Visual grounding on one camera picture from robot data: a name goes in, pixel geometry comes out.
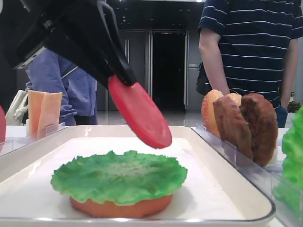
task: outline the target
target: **person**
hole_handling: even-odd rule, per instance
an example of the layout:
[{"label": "person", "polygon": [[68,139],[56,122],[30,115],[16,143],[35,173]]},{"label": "person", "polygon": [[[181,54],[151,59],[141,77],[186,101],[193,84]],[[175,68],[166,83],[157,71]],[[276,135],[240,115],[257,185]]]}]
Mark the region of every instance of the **person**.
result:
[{"label": "person", "polygon": [[29,64],[26,72],[30,79],[27,88],[63,93],[59,123],[65,122],[67,126],[97,124],[97,82],[91,75],[48,49]]},{"label": "person", "polygon": [[285,127],[303,36],[301,0],[206,0],[198,26],[207,90],[262,94]]}]

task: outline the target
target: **man's arm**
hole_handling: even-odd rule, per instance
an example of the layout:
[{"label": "man's arm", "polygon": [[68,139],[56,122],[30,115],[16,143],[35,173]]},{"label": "man's arm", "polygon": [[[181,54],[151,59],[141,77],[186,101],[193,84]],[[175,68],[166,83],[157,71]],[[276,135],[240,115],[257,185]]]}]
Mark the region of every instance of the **man's arm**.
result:
[{"label": "man's arm", "polygon": [[282,80],[281,106],[285,109],[288,107],[291,96],[294,78],[297,74],[299,61],[299,40],[292,39],[285,56],[284,76]]},{"label": "man's arm", "polygon": [[229,88],[225,78],[221,52],[218,46],[219,40],[220,35],[208,28],[202,28],[199,50],[212,89],[219,90],[226,95],[229,93]]}]

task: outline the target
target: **clear acrylic holder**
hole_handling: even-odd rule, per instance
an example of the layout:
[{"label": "clear acrylic holder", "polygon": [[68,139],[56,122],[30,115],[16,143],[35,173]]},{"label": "clear acrylic holder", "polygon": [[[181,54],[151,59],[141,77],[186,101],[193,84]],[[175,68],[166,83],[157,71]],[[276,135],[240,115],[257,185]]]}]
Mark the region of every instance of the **clear acrylic holder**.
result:
[{"label": "clear acrylic holder", "polygon": [[10,154],[11,152],[22,148],[26,145],[32,144],[38,140],[43,139],[49,135],[52,135],[62,129],[65,128],[65,123],[61,123],[58,125],[50,125],[46,128],[42,129],[39,133],[35,133],[26,137],[18,138],[18,139],[10,139],[6,140],[3,143],[0,143],[0,158],[4,155]]},{"label": "clear acrylic holder", "polygon": [[276,216],[287,227],[303,227],[303,191],[281,176],[281,163],[272,164],[277,171],[268,172],[237,151],[232,144],[197,124],[196,132],[253,185],[276,204]]}]

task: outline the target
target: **green lettuce piece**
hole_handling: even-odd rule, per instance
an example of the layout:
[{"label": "green lettuce piece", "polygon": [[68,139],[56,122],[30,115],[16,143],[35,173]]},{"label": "green lettuce piece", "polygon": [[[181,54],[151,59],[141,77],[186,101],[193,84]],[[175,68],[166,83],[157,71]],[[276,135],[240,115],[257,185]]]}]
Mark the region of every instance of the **green lettuce piece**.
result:
[{"label": "green lettuce piece", "polygon": [[300,215],[300,189],[303,189],[303,107],[294,116],[292,128],[283,136],[282,151],[286,154],[282,171],[286,180],[282,179],[279,186],[273,189],[273,195],[296,215]]},{"label": "green lettuce piece", "polygon": [[74,158],[54,171],[55,191],[78,202],[91,199],[103,204],[134,205],[142,200],[171,195],[184,183],[187,169],[174,157],[139,154],[135,150],[116,155]]}]

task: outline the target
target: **striped shirt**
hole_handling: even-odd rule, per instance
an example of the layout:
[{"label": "striped shirt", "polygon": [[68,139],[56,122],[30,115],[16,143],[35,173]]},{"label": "striped shirt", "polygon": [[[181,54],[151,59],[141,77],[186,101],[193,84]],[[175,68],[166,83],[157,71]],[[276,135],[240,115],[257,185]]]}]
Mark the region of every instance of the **striped shirt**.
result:
[{"label": "striped shirt", "polygon": [[205,27],[221,36],[231,90],[259,93],[274,108],[280,106],[284,57],[290,40],[303,36],[300,5],[301,0],[206,0],[198,31]]}]

